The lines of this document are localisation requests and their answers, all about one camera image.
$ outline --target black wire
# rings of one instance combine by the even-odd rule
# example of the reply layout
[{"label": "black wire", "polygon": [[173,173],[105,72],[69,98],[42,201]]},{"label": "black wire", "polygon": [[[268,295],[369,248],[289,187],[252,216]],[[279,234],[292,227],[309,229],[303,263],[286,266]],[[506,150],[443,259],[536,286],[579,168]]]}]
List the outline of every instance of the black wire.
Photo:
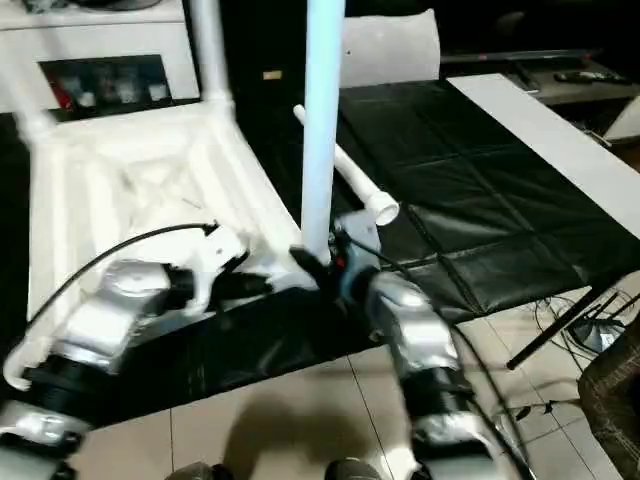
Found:
[{"label": "black wire", "polygon": [[158,235],[162,235],[169,232],[175,232],[178,230],[191,230],[191,229],[201,229],[206,232],[210,232],[216,228],[215,225],[207,224],[207,223],[183,223],[179,225],[172,225],[170,227],[158,228],[157,230],[151,230],[149,232],[143,233],[141,235],[136,235],[135,237],[131,237],[124,242],[121,242],[109,250],[102,252],[100,255],[95,257],[93,260],[90,260],[85,265],[80,267],[73,275],[71,275],[58,289],[53,292],[53,294],[40,306],[38,311],[31,317],[29,321],[29,325],[35,325],[35,321],[40,318],[51,306],[54,302],[64,293],[66,292],[73,283],[75,283],[81,276],[87,273],[90,269],[95,267],[98,263],[103,261],[105,258],[113,255],[114,253],[126,248],[134,243],[141,242],[142,240],[146,240],[147,238],[155,237]]},{"label": "black wire", "polygon": [[[475,398],[473,398],[470,400],[470,402],[476,407],[478,415],[480,415],[480,417],[482,418],[482,421],[484,422],[485,426],[491,431],[491,434],[498,441],[498,443],[500,444],[500,447],[507,453],[507,455],[513,462],[513,465],[514,467],[516,467],[516,470],[518,471],[520,478],[523,478],[523,479],[528,478],[531,480],[535,480],[533,473],[531,473],[531,470],[527,466],[528,462],[525,459],[523,459],[523,457],[518,455],[518,453],[515,452],[511,444],[507,442],[507,440],[504,438],[504,435],[502,435],[502,433],[498,430],[495,423],[493,423],[491,419],[488,417],[488,415],[484,412],[484,410],[482,410],[478,401]],[[525,452],[524,444],[520,444],[520,445],[524,453]]]},{"label": "black wire", "polygon": [[[480,355],[478,350],[476,350],[475,346],[473,345],[473,342],[471,342],[471,340],[469,340],[469,337],[467,337],[464,334],[464,332],[462,330],[460,330],[460,327],[458,327],[457,325],[450,325],[449,327],[451,328],[451,330],[453,332],[456,333],[456,335],[458,335],[462,339],[462,341],[465,343],[467,348],[469,348],[469,350],[471,351],[471,354],[474,356],[474,358],[478,362],[478,365],[480,365],[480,370],[482,371],[482,373],[486,377],[487,381],[489,382],[489,385],[491,386],[491,390],[493,390],[493,393],[495,394],[495,396],[496,396],[496,398],[498,400],[498,406],[504,412],[504,414],[507,416],[507,419],[509,420],[509,424],[511,426],[511,429],[513,430],[513,433],[516,436],[517,443],[522,446],[522,452],[523,452],[524,460],[525,460],[526,463],[529,463],[529,454],[528,454],[527,449],[525,447],[524,439],[522,438],[522,432],[520,431],[520,427],[518,426],[518,423],[516,422],[516,419],[513,417],[513,414],[511,413],[511,409],[507,405],[507,401],[505,400],[504,396],[502,395],[502,392],[500,391],[500,389],[498,388],[498,385],[496,384],[495,380],[493,379],[493,375],[491,375],[491,372],[489,371],[489,367],[487,367],[487,364],[482,359],[482,356]],[[515,460],[514,458],[512,458],[511,460],[514,462],[514,464],[517,463],[517,460]]]},{"label": "black wire", "polygon": [[562,337],[562,340],[564,340],[564,344],[567,346],[567,350],[569,351],[569,354],[571,355],[571,358],[573,359],[573,363],[575,363],[576,367],[578,367],[578,370],[580,370],[580,374],[583,374],[584,373],[584,368],[582,368],[582,365],[580,365],[580,362],[576,358],[576,353],[573,351],[573,349],[571,347],[569,347],[569,342],[567,341],[567,334],[564,331],[562,331],[562,332],[560,332],[560,336]]},{"label": "black wire", "polygon": [[[533,319],[536,321],[536,324],[538,325],[538,330],[540,330],[541,332],[544,330],[542,328],[542,324],[540,323],[540,319],[538,318],[538,309],[540,308],[540,302],[536,302],[535,303],[535,307],[533,310]],[[563,347],[562,345],[560,345],[558,342],[556,342],[555,340],[551,340],[551,343],[553,343],[556,347],[558,347],[561,350],[565,350],[569,353],[573,353],[574,355],[579,356],[580,358],[583,358],[585,360],[591,361],[592,359],[587,357],[586,355],[582,355],[581,353],[578,352],[572,352],[570,347]]]},{"label": "black wire", "polygon": [[[409,269],[407,269],[403,265],[399,264],[395,260],[392,260],[391,258],[387,257],[383,253],[376,251],[375,249],[369,247],[368,245],[365,245],[365,244],[359,242],[358,240],[355,240],[355,239],[351,238],[351,236],[349,236],[344,231],[339,232],[339,234],[343,235],[347,240],[349,240],[351,243],[353,243],[358,248],[361,248],[365,252],[368,252],[368,253],[370,253],[372,255],[375,255],[376,257],[380,258],[381,260],[384,260],[389,265],[391,265],[393,268],[395,268],[396,270],[400,271],[402,273],[402,275],[408,281],[414,283],[416,286],[421,288],[420,284],[415,279],[415,277],[411,274]],[[477,360],[478,364],[480,365],[480,369],[482,370],[482,373],[487,378],[487,381],[489,382],[489,385],[491,386],[491,389],[493,390],[493,393],[495,394],[495,396],[496,396],[496,398],[498,400],[498,405],[500,406],[500,409],[505,412],[505,415],[507,416],[507,418],[509,420],[511,428],[513,429],[513,432],[514,432],[514,434],[516,436],[517,443],[522,446],[524,461],[523,461],[523,458],[518,456],[513,451],[513,449],[509,445],[509,442],[507,442],[506,439],[502,436],[502,434],[498,431],[498,429],[491,422],[491,420],[489,419],[487,414],[484,413],[484,411],[482,411],[482,409],[480,408],[480,405],[478,405],[477,401],[473,400],[472,403],[474,403],[476,408],[479,410],[479,412],[480,412],[481,416],[483,417],[483,420],[485,421],[485,423],[489,422],[491,424],[490,426],[489,425],[487,425],[487,426],[492,430],[492,433],[498,438],[498,441],[501,444],[501,447],[505,450],[505,452],[507,452],[507,454],[511,458],[511,461],[513,462],[513,464],[518,469],[518,473],[520,474],[520,476],[523,479],[525,479],[525,478],[530,478],[530,479],[534,478],[531,475],[531,472],[529,471],[529,468],[526,466],[526,464],[529,463],[529,455],[527,453],[527,450],[526,450],[526,447],[525,447],[525,444],[524,444],[524,441],[523,441],[523,438],[522,438],[522,432],[520,431],[520,428],[519,428],[515,418],[511,414],[511,410],[509,409],[504,396],[500,392],[500,389],[498,388],[498,385],[496,384],[495,380],[493,379],[493,376],[491,375],[491,372],[489,371],[489,368],[487,367],[487,364],[482,359],[481,355],[478,353],[478,351],[476,350],[476,348],[473,345],[473,343],[471,342],[471,340],[469,340],[469,338],[462,332],[462,330],[460,330],[460,328],[457,325],[449,325],[449,327],[467,345],[467,347],[471,351],[471,354],[475,357],[475,359]]]}]

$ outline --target floor tile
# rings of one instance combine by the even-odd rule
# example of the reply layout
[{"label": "floor tile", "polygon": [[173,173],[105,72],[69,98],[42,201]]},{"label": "floor tile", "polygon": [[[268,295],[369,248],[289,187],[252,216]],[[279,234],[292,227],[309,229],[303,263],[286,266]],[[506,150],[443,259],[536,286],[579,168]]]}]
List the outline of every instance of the floor tile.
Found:
[{"label": "floor tile", "polygon": [[[498,388],[510,393],[511,407],[542,403],[542,399],[522,372],[499,371],[508,358],[508,351],[484,320],[467,323],[462,329],[479,350],[483,359],[495,368],[493,375]],[[468,350],[464,347],[460,350],[463,362],[467,365],[467,378],[474,386],[479,403],[489,415],[498,414],[501,410],[486,377],[478,371]],[[402,394],[388,350],[386,347],[380,347],[351,355],[349,358],[394,478],[405,480],[414,470],[415,462],[408,444],[409,424]],[[519,423],[525,442],[560,427],[552,416],[542,416],[539,412],[539,410],[534,411]]]},{"label": "floor tile", "polygon": [[71,459],[79,480],[162,480],[171,474],[169,411],[91,432]]},{"label": "floor tile", "polygon": [[[491,374],[513,414],[519,411],[518,407],[544,403],[521,369],[511,371],[505,368],[510,353],[486,320],[474,320],[462,325],[461,328],[492,369]],[[474,359],[469,357],[465,348],[461,348],[461,351],[465,364],[469,365],[466,375],[474,387],[476,398],[485,411],[494,420],[498,420],[497,415],[502,412],[502,409],[486,375],[473,366]],[[543,415],[543,412],[544,409],[540,407],[534,408],[527,417],[518,422],[525,442],[560,427],[553,416]]]},{"label": "floor tile", "polygon": [[[531,469],[537,480],[594,480],[584,461],[562,430],[556,430],[528,445]],[[509,458],[502,454],[500,462],[509,480],[520,480]]]},{"label": "floor tile", "polygon": [[409,446],[409,419],[387,347],[350,355],[367,408],[394,480],[406,480],[416,469]]},{"label": "floor tile", "polygon": [[564,431],[596,480],[622,480],[607,454],[591,434],[586,419],[564,427]]},{"label": "floor tile", "polygon": [[[540,320],[543,328],[551,321],[550,316],[543,314],[540,315]],[[509,350],[510,356],[522,350],[540,332],[529,306],[492,315],[488,321]],[[581,374],[580,370],[570,354],[556,345],[547,343],[525,360],[520,369],[544,401],[564,402],[578,398],[577,380]],[[553,416],[560,425],[584,418],[582,410],[569,403],[555,405]]]},{"label": "floor tile", "polygon": [[173,409],[175,467],[224,463],[236,480],[318,480],[329,462],[388,469],[346,358]]}]

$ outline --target black mat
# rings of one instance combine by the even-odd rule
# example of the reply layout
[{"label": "black mat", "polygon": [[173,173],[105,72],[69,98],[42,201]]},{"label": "black mat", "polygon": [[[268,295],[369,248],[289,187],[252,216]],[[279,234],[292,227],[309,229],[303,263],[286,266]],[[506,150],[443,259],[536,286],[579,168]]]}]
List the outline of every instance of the black mat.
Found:
[{"label": "black mat", "polygon": [[[296,219],[302,128],[291,107],[240,112]],[[338,142],[403,204],[380,229],[451,321],[640,268],[640,241],[445,81],[344,90]],[[334,212],[360,208],[338,182]]]}]

